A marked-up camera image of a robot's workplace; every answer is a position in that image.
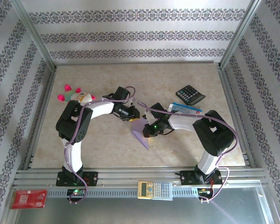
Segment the red card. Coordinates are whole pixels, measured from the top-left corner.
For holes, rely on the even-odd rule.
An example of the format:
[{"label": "red card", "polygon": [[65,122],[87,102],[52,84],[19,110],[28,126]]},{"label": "red card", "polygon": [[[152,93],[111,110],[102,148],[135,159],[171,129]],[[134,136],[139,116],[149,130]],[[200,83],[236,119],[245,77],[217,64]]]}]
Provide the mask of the red card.
[{"label": "red card", "polygon": [[17,190],[11,202],[12,209],[45,207],[47,190]]}]

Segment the black calculator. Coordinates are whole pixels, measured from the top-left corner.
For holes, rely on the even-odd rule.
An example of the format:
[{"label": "black calculator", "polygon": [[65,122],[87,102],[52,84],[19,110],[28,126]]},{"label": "black calculator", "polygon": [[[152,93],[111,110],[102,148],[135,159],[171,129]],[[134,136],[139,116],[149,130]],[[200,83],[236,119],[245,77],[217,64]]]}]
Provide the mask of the black calculator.
[{"label": "black calculator", "polygon": [[205,98],[205,95],[198,92],[192,86],[187,85],[186,87],[182,88],[181,90],[176,92],[176,95],[186,104],[189,106],[193,106],[198,103],[200,100]]}]

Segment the yellow calculator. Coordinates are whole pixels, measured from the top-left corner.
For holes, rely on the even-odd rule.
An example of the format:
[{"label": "yellow calculator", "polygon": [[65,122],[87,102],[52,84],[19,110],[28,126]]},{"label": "yellow calculator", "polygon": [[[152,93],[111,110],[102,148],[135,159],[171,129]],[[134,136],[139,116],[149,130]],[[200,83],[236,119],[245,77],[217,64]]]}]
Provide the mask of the yellow calculator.
[{"label": "yellow calculator", "polygon": [[172,201],[172,182],[138,181],[138,198]]}]

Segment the patterned wallpaper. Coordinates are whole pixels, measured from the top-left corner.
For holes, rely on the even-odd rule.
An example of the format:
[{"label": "patterned wallpaper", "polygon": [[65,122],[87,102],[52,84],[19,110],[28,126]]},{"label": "patterned wallpaper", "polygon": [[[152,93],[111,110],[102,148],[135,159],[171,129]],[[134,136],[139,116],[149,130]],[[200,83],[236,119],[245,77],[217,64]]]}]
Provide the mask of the patterned wallpaper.
[{"label": "patterned wallpaper", "polygon": [[51,72],[8,0],[0,0],[0,220],[32,140]]},{"label": "patterned wallpaper", "polygon": [[250,0],[24,0],[56,64],[219,62]]},{"label": "patterned wallpaper", "polygon": [[280,215],[280,0],[261,3],[225,72]]}]

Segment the marble floor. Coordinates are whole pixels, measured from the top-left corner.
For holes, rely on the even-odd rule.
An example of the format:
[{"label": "marble floor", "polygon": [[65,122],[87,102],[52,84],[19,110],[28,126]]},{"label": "marble floor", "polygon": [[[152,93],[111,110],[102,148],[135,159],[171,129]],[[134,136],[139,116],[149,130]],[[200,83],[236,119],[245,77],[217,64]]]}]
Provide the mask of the marble floor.
[{"label": "marble floor", "polygon": [[[57,95],[64,92],[65,84],[71,85],[72,88],[80,87],[97,98],[115,92],[119,86],[132,85],[136,88],[135,101],[142,101],[148,106],[159,102],[165,109],[172,102],[182,103],[175,92],[190,84],[206,95],[196,107],[203,112],[216,110],[233,126],[215,64],[59,66],[32,168],[60,168],[63,165],[63,145],[55,125],[66,107],[65,103],[57,99]],[[137,108],[143,115],[143,108]],[[130,125],[130,122],[123,122],[109,114],[91,120],[82,142],[81,156],[84,167],[195,166],[204,152],[197,134],[185,130],[175,130],[167,136],[150,138],[147,150],[131,135]],[[240,147],[226,155],[220,165],[244,166]]]}]

